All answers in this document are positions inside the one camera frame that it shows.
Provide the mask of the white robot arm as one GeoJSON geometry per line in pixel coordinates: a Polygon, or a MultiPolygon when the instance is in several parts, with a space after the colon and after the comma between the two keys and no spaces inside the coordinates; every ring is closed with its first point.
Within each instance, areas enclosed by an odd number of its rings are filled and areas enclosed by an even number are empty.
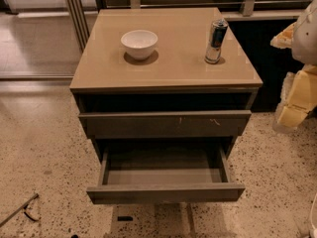
{"type": "Polygon", "coordinates": [[[317,107],[317,0],[313,0],[295,23],[272,38],[278,49],[291,49],[292,57],[304,64],[297,73],[288,72],[275,110],[273,129],[295,130],[317,107]]]}

